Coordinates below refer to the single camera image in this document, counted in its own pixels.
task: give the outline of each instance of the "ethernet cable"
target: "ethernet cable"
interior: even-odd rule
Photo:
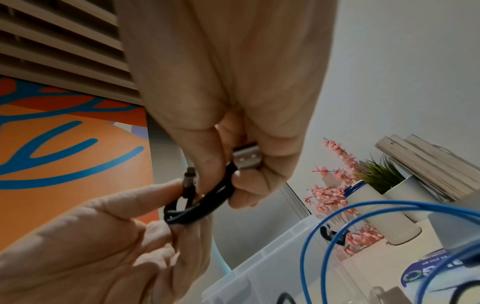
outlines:
[[[460,218],[463,218],[465,220],[468,220],[468,221],[471,221],[475,224],[480,224],[480,221],[478,221],[477,219],[475,219],[475,217],[480,217],[480,212],[476,212],[476,211],[473,211],[473,210],[468,210],[468,209],[464,209],[464,208],[458,208],[458,207],[452,207],[452,206],[445,206],[445,205],[437,205],[437,204],[429,204],[429,203],[422,203],[422,202],[411,202],[411,201],[372,201],[372,202],[363,202],[363,203],[357,203],[357,204],[354,204],[354,205],[350,205],[350,206],[347,206],[347,207],[344,207],[344,208],[341,208],[339,210],[336,210],[334,211],[332,214],[330,214],[329,216],[327,216],[325,219],[323,219],[313,230],[312,232],[310,233],[310,235],[308,236],[308,238],[306,239],[305,241],[305,244],[303,245],[303,248],[302,248],[302,252],[301,252],[301,256],[300,256],[300,279],[301,279],[301,284],[302,284],[302,288],[303,288],[303,292],[304,292],[304,295],[305,295],[305,299],[306,299],[306,302],[307,304],[312,304],[312,300],[310,298],[310,294],[309,294],[309,291],[308,291],[308,287],[307,287],[307,282],[306,282],[306,279],[305,279],[305,254],[306,254],[306,251],[307,251],[307,248],[308,248],[308,245],[311,241],[311,239],[313,238],[314,234],[317,232],[317,230],[320,229],[320,227],[322,227],[323,225],[325,225],[330,219],[332,219],[333,217],[335,217],[337,214],[340,214],[341,212],[345,211],[345,210],[348,210],[348,209],[351,209],[351,208],[355,208],[355,207],[360,207],[360,206],[367,206],[367,205],[382,205],[382,204],[398,204],[398,205],[407,205],[409,207],[394,207],[394,208],[387,208],[387,209],[382,209],[382,210],[377,210],[377,211],[374,211],[374,212],[370,212],[370,213],[367,213],[367,214],[364,214],[364,215],[361,215],[359,217],[357,217],[356,219],[352,220],[351,222],[349,222],[347,225],[345,225],[335,236],[334,238],[331,240],[326,252],[325,252],[325,257],[323,258],[323,262],[322,262],[322,270],[321,270],[321,274],[320,274],[320,283],[321,283],[321,297],[322,297],[322,302],[323,304],[328,304],[328,299],[327,299],[327,293],[326,293],[326,276],[327,276],[327,264],[328,264],[328,261],[329,261],[329,258],[330,258],[330,255],[333,251],[333,248],[336,244],[336,242],[338,241],[338,239],[341,238],[341,236],[347,231],[347,229],[354,225],[355,223],[363,220],[363,219],[366,219],[368,217],[371,217],[371,216],[375,216],[375,215],[379,215],[379,214],[383,214],[383,213],[389,213],[389,212],[397,212],[397,211],[407,211],[407,210],[423,210],[423,211],[435,211],[435,212],[441,212],[441,213],[446,213],[446,214],[451,214],[451,215],[454,215],[454,216],[457,216],[457,217],[460,217]],[[466,251],[469,249],[469,250],[473,250],[473,249],[477,249],[477,248],[480,248],[480,244],[477,245],[477,248],[475,246],[471,246],[470,248],[467,248],[465,249],[463,252],[463,254],[465,255]],[[458,258],[458,256],[460,255],[459,254],[456,254],[456,255],[453,255],[451,256],[450,258],[455,259],[455,258]],[[439,273],[441,271],[441,267],[440,265],[435,268],[434,270],[437,270],[436,273]],[[427,277],[429,278],[430,280],[428,282],[430,282],[435,275],[432,275],[433,274],[433,271],[432,273],[430,273],[430,275]],[[423,298],[423,294],[420,294],[420,291],[422,289],[419,288],[419,293],[417,295],[417,300],[418,301],[418,304],[421,304],[422,302],[422,298]]]

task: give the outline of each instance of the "green plant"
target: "green plant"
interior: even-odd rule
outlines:
[[[355,173],[355,176],[372,186],[380,194],[384,194],[405,180],[392,161],[385,156],[378,163],[371,158],[360,169],[360,173]]]

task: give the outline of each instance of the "orange surface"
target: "orange surface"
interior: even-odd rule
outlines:
[[[0,96],[11,91],[12,84],[10,82],[9,79],[0,81]],[[37,108],[52,110],[59,106],[59,102],[56,100],[58,98],[25,98],[0,106],[0,115],[42,112]],[[68,106],[82,100],[91,100],[89,96],[68,96],[68,98]],[[118,104],[115,101],[104,101],[101,107],[115,107]],[[114,114],[116,118],[121,118],[115,120],[123,123],[141,122],[140,114],[142,114],[143,120],[145,120],[145,111],[141,107],[120,113],[87,114],[100,114],[106,120],[113,119],[113,116],[109,114]],[[32,189],[0,190],[0,231],[2,231],[0,250],[33,229],[89,199],[153,183],[152,161],[147,139],[116,127],[105,120],[83,115],[67,114],[3,124],[0,127],[0,164],[7,162],[21,146],[34,137],[72,121],[82,121],[82,124],[45,142],[32,157],[48,155],[90,138],[96,138],[98,142],[77,154],[52,163],[0,175],[0,180],[60,176],[106,163],[138,146],[144,147],[144,150],[111,169],[74,181]],[[144,222],[158,219],[157,211],[141,218]]]

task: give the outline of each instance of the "stack of books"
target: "stack of books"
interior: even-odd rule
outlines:
[[[375,146],[449,200],[480,189],[477,167],[418,136],[385,136]]]

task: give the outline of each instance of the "black cable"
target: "black cable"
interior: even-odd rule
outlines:
[[[290,304],[297,304],[295,303],[294,298],[288,292],[283,292],[278,297],[278,301],[276,301],[276,304],[285,304],[287,301],[290,302]]]
[[[451,295],[449,304],[459,304],[462,295],[469,289],[480,286],[480,280],[468,281],[457,286]]]

